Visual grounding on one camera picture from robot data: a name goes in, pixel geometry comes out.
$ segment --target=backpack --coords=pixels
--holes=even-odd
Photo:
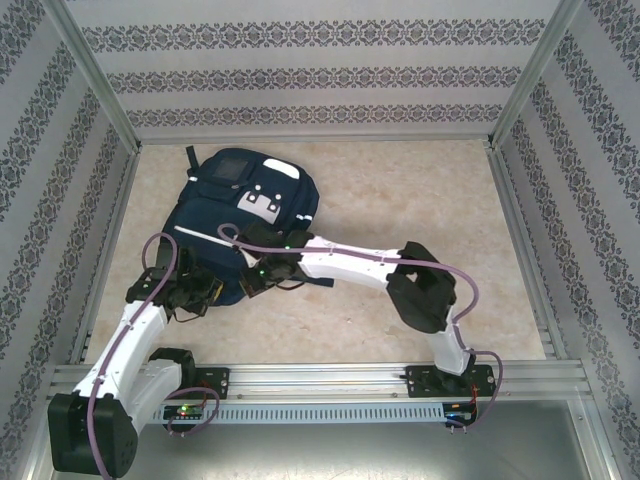
[[[218,226],[233,223],[242,231],[258,222],[284,235],[307,230],[320,195],[304,169],[264,153],[225,148],[202,165],[193,147],[187,156],[187,185],[162,231],[180,246],[193,247],[198,263],[223,282],[212,305],[233,305],[245,296],[239,281],[246,261],[218,237]]]

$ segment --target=patterned wallpaper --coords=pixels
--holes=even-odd
[[[128,154],[37,0],[0,6],[0,478],[69,360]]]
[[[142,140],[488,134],[558,0],[69,0]]]
[[[502,145],[623,478],[640,478],[639,18],[628,0],[585,2]]]

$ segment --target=beige floor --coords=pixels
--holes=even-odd
[[[222,145],[196,146],[202,161]],[[369,248],[424,244],[480,285],[478,308],[463,320],[468,345],[505,359],[544,352],[480,141],[266,143],[245,145],[294,161],[314,178],[320,208],[311,231]],[[186,181],[181,146],[144,147],[102,297],[88,362],[120,318],[124,294],[141,272],[140,250],[159,231]],[[458,282],[458,308],[470,289]],[[189,348],[199,363],[393,362],[432,359],[425,336],[407,327],[389,298],[358,285],[269,291],[171,322],[157,345]]]

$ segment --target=floor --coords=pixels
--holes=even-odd
[[[228,145],[198,145],[202,161]],[[481,141],[264,143],[241,145],[304,167],[320,190],[313,233],[368,248],[425,245],[473,276],[478,307],[463,320],[468,345],[504,359],[545,358]],[[159,231],[186,182],[183,146],[145,146],[91,337],[97,360],[119,321],[140,251]],[[463,281],[458,309],[470,300]],[[426,338],[388,296],[337,282],[271,290],[231,307],[171,322],[158,346],[189,348],[198,363],[429,361]]]

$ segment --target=backpack strap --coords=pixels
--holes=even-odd
[[[188,170],[189,175],[196,173],[200,165],[198,164],[198,158],[196,157],[196,150],[193,145],[187,147],[187,157],[189,158],[189,165],[191,168]]]

